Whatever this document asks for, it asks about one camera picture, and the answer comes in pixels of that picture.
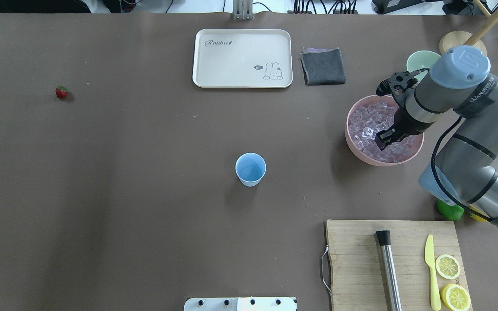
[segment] pink bowl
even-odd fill
[[[423,133],[415,136],[415,139],[416,139],[415,143],[410,146],[412,153],[408,157],[406,157],[403,161],[395,162],[395,163],[380,162],[378,160],[375,160],[375,159],[368,157],[366,154],[362,153],[362,151],[356,147],[351,136],[349,135],[349,131],[348,131],[349,118],[354,113],[354,111],[357,108],[359,108],[360,106],[366,106],[366,105],[371,104],[372,102],[379,101],[379,100],[387,101],[387,105],[390,107],[398,107],[397,103],[395,102],[395,100],[391,96],[379,97],[377,95],[370,95],[370,96],[366,96],[366,97],[362,98],[361,100],[359,100],[358,102],[356,102],[356,104],[354,104],[351,107],[351,110],[349,110],[349,113],[347,115],[347,120],[345,122],[345,140],[347,140],[347,145],[349,146],[349,149],[351,149],[351,152],[354,155],[356,155],[357,158],[361,159],[363,162],[368,163],[370,165],[375,165],[378,167],[389,167],[389,166],[399,165],[399,164],[408,162],[418,154],[418,152],[421,149],[421,146],[424,144],[424,134]]]

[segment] bowl of ice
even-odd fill
[[[380,150],[374,138],[380,130],[393,125],[393,116],[399,106],[391,96],[370,95],[354,104],[347,115],[345,138],[357,158],[379,167],[399,165],[410,161],[420,151],[424,134],[409,136],[402,142]]]

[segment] white bracket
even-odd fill
[[[184,311],[297,311],[297,298],[190,298]]]
[[[253,19],[253,1],[252,0],[233,0],[233,19]]]

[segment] metal clamp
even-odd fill
[[[232,17],[239,20],[253,19],[253,1],[233,0]]]
[[[322,258],[320,259],[320,272],[322,272],[322,282],[324,283],[324,286],[326,286],[326,289],[328,290],[328,294],[330,294],[330,296],[332,296],[333,295],[332,290],[330,289],[328,284],[326,284],[326,279],[324,278],[324,256],[326,256],[326,254],[328,252],[330,252],[330,247],[328,247],[328,245],[326,245],[326,250],[324,250],[324,254],[322,254]]]

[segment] bunny drawing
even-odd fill
[[[279,63],[266,63],[265,76],[263,79],[283,79],[282,69]]]

